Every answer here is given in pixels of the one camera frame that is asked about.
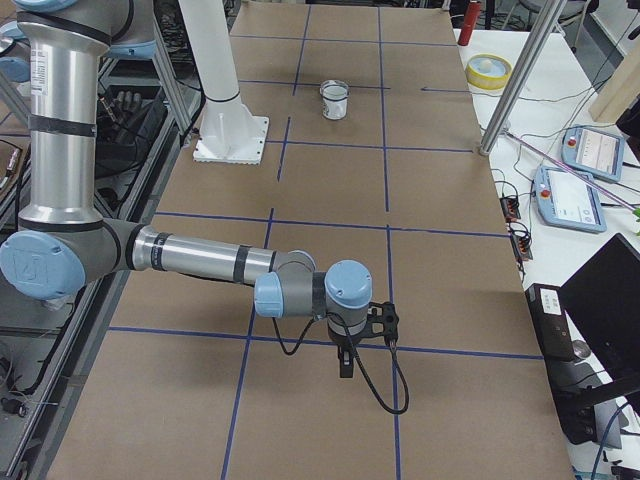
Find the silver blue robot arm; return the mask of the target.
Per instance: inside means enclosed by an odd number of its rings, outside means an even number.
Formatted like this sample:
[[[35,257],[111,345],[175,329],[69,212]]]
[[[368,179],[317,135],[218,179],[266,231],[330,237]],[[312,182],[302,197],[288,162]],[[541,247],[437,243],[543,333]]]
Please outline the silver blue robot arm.
[[[20,1],[17,24],[30,44],[32,150],[30,201],[1,247],[1,270],[13,287],[53,300],[116,271],[176,272],[252,287],[263,317],[325,321],[344,378],[362,368],[362,340],[380,337],[396,350],[394,306],[373,301],[371,274],[357,261],[322,272],[301,250],[161,233],[106,219],[94,207],[99,63],[107,55],[154,55],[151,2]]]

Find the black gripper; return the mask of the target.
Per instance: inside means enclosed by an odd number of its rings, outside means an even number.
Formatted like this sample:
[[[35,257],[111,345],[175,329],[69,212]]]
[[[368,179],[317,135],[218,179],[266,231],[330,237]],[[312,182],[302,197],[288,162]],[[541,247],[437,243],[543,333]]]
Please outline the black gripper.
[[[370,302],[367,310],[333,313],[333,343],[337,346],[339,376],[353,377],[355,347],[363,339],[382,338],[393,353],[397,350],[399,317],[391,302]]]

